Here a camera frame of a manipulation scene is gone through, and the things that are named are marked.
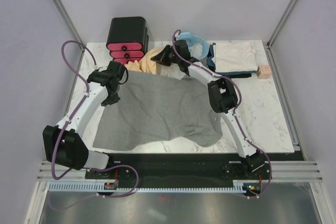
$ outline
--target wooden block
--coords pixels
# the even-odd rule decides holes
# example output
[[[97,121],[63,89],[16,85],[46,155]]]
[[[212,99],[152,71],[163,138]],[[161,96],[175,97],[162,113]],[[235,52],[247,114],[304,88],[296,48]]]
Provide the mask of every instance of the wooden block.
[[[258,79],[267,79],[272,75],[272,71],[269,65],[261,65],[258,67],[257,77]]]

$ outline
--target gray wall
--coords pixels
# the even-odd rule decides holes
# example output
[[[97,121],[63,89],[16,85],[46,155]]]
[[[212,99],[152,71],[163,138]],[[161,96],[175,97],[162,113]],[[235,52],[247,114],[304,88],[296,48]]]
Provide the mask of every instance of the gray wall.
[[[51,0],[0,0],[0,223],[22,223],[44,157],[42,130],[64,111],[70,32]],[[79,48],[70,46],[76,64]]]
[[[303,149],[336,206],[336,0],[299,0],[274,44]]]
[[[290,0],[62,0],[86,42],[106,41],[111,19],[142,15],[151,40],[170,40],[176,29],[207,39],[263,39]]]

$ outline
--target marble table surface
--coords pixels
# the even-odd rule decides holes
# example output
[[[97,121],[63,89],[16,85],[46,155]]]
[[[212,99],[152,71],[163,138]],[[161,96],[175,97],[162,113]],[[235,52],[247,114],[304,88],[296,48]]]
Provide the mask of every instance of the marble table surface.
[[[242,41],[209,41],[240,43]],[[267,65],[268,61],[261,40],[250,40],[251,46],[256,51],[257,65]],[[169,41],[150,42],[149,49],[165,46]],[[105,43],[88,43],[87,47],[92,51],[97,64],[102,69],[106,68],[112,58],[105,47]],[[80,74],[87,78],[94,71],[93,61],[90,55],[85,52],[80,66]],[[239,107],[240,116],[252,141],[267,153],[292,153],[294,152],[292,141],[288,132],[285,117],[282,112],[279,97],[273,78],[259,80],[255,74],[251,78],[234,79],[239,86],[243,101]],[[81,97],[85,89],[84,83],[77,79],[76,86],[71,98],[70,107]],[[223,137],[209,147],[201,147],[196,143],[178,137],[170,141],[158,141],[138,145],[131,151],[115,151],[92,147],[98,124],[101,119],[104,107],[99,107],[88,123],[83,134],[83,141],[86,146],[95,151],[109,153],[236,153],[236,144],[233,137],[222,121]]]

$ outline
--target aluminum frame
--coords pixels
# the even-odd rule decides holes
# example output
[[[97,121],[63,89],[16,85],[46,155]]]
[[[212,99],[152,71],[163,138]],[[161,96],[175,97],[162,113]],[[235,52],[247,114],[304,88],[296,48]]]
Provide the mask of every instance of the aluminum frame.
[[[72,35],[74,36],[74,38],[83,43],[83,40],[81,39],[81,37],[79,36],[73,22],[71,21],[71,18],[68,14],[68,12],[66,11],[66,9],[64,8],[64,5],[62,3],[61,0],[52,0],[57,11],[60,13],[62,19],[64,20],[65,24],[67,25],[67,27],[69,28],[70,32],[72,33]]]
[[[62,173],[67,170],[67,167],[56,165],[56,172]],[[318,165],[314,161],[273,161],[272,162],[273,179],[271,183],[304,183],[309,182],[313,190],[314,199],[319,211],[322,223],[336,223],[331,214],[328,201],[326,199],[326,192],[324,190],[324,183],[320,174]],[[92,184],[95,182],[114,182],[113,180],[96,180],[85,179],[85,170],[72,170],[62,181],[73,182],[72,184]],[[34,193],[30,201],[29,209],[25,219],[25,224],[39,223],[43,206],[45,204],[48,188],[50,182],[54,181],[51,176],[51,163],[43,161],[38,179],[35,185]],[[237,180],[235,183],[253,183],[256,180]],[[139,192],[153,192],[160,193],[160,190],[153,188],[142,188]]]
[[[272,33],[269,41],[268,41],[268,45],[272,46],[275,42],[275,40],[277,39],[279,32],[281,31],[282,27],[284,26],[284,24],[286,23],[289,15],[291,14],[291,12],[293,11],[294,7],[296,6],[296,3],[298,2],[298,0],[290,0],[289,4],[287,5],[284,14],[282,15],[282,17],[280,18],[280,21],[278,23],[278,25],[276,26],[276,28],[274,29],[274,32]]]
[[[274,79],[274,83],[275,83],[275,87],[277,89],[278,95],[279,95],[279,100],[280,100],[280,104],[282,107],[282,111],[284,112],[285,115],[285,120],[287,123],[287,127],[289,130],[289,134],[291,136],[291,140],[293,142],[293,146],[294,146],[294,150],[296,151],[298,146],[299,146],[299,134],[297,131],[297,128],[295,127],[295,123],[294,123],[294,119],[292,116],[292,110],[290,108],[289,102],[288,102],[288,98],[284,89],[284,85],[282,84],[280,75],[279,75],[279,71],[277,68],[277,65],[275,63],[275,59],[273,57],[272,51],[269,48],[269,46],[267,45],[266,42],[263,43],[264,44],[264,49],[265,49],[265,53],[266,53],[266,57],[268,60],[269,65],[271,66],[272,69],[272,76]]]

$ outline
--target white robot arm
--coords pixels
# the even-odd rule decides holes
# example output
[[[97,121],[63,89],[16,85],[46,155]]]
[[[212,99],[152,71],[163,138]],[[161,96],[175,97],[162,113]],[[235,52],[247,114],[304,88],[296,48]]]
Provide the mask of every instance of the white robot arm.
[[[210,104],[213,110],[219,113],[228,125],[237,145],[241,162],[250,172],[254,170],[252,167],[263,166],[264,160],[260,158],[260,153],[246,141],[248,133],[236,109],[237,95],[233,85],[224,79],[215,78],[215,73],[211,75],[201,69],[202,64],[190,56],[184,40],[176,41],[175,45],[180,51],[180,55],[184,55],[187,60],[193,62],[192,65],[180,61],[172,51],[171,46],[168,45],[160,54],[154,56],[152,60],[165,66],[176,63],[179,65],[181,71],[207,86]],[[56,126],[46,126],[43,131],[43,139],[48,161],[52,159],[55,142],[60,134],[60,129],[67,122],[70,122],[65,128],[62,141],[58,146],[55,163],[73,169],[82,169],[84,167],[106,168],[109,156],[105,153],[88,150],[81,138],[98,106],[112,105],[120,100],[118,97],[119,82],[123,78],[125,71],[127,70],[125,70],[123,65],[114,61],[110,62],[107,70],[94,71],[87,80],[90,88],[90,92],[87,94],[88,97],[81,107],[75,111],[71,122],[69,115],[75,109],[70,110]]]

